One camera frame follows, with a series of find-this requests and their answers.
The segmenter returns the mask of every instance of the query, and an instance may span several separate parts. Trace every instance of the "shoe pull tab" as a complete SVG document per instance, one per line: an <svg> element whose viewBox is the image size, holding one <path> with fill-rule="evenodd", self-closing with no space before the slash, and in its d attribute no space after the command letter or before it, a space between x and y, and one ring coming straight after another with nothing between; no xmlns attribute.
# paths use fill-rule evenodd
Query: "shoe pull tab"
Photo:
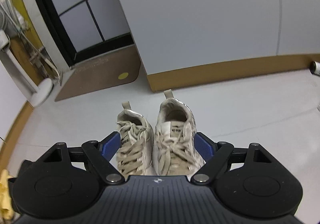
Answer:
<svg viewBox="0 0 320 224"><path fill-rule="evenodd" d="M171 89L168 89L168 90L164 91L163 93L164 93L165 98L174 98Z"/></svg>
<svg viewBox="0 0 320 224"><path fill-rule="evenodd" d="M123 107L123 109L124 110L131 110L131 106L130 106L130 103L129 103L129 101L126 101L126 102L123 102L122 103L122 107Z"/></svg>

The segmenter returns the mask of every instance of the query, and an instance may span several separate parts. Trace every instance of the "ribbed gray panel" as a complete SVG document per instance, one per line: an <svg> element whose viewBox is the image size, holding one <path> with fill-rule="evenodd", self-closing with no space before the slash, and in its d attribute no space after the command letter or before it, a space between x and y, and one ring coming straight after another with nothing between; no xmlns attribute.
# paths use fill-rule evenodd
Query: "ribbed gray panel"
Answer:
<svg viewBox="0 0 320 224"><path fill-rule="evenodd" d="M16 223L32 224L298 224L293 216L276 220L240 217L219 204L210 188L190 184L185 176L131 176L120 186L107 187L94 206L63 220L23 216Z"/></svg>

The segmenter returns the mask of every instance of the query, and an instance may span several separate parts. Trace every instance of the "yellow cloth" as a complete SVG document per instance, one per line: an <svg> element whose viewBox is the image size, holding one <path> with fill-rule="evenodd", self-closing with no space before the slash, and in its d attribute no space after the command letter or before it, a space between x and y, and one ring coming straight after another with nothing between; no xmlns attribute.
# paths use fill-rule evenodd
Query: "yellow cloth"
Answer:
<svg viewBox="0 0 320 224"><path fill-rule="evenodd" d="M12 178L9 172L4 169L0 177L0 215L4 220L11 220L14 211L11 206L11 198L9 195L8 179Z"/></svg>

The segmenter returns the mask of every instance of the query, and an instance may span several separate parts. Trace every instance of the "sneaker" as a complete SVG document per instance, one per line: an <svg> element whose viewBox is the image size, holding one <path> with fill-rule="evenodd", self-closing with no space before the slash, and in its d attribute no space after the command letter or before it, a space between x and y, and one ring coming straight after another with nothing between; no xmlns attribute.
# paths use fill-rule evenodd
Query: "sneaker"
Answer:
<svg viewBox="0 0 320 224"><path fill-rule="evenodd" d="M204 160L193 143L196 122L188 106L164 91L153 145L153 167L158 175L186 175L198 171Z"/></svg>
<svg viewBox="0 0 320 224"><path fill-rule="evenodd" d="M122 103L117 117L121 147L116 153L118 171L125 179L129 175L155 175L152 167L151 144L153 130L141 114L131 110L129 102Z"/></svg>

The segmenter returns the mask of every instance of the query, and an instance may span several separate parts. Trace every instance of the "tile floor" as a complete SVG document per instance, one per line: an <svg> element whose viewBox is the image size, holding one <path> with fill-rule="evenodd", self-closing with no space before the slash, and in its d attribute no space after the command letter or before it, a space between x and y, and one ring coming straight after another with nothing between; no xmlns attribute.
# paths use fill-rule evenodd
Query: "tile floor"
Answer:
<svg viewBox="0 0 320 224"><path fill-rule="evenodd" d="M101 140L116 129L121 102L155 126L163 93L152 93L143 71L136 81L54 102L60 87L35 109L15 148L9 171L23 159L36 160L51 145L79 146ZM320 220L320 77L308 70L246 78L174 90L193 111L198 131L235 147L262 144L303 186L296 216L305 223Z"/></svg>

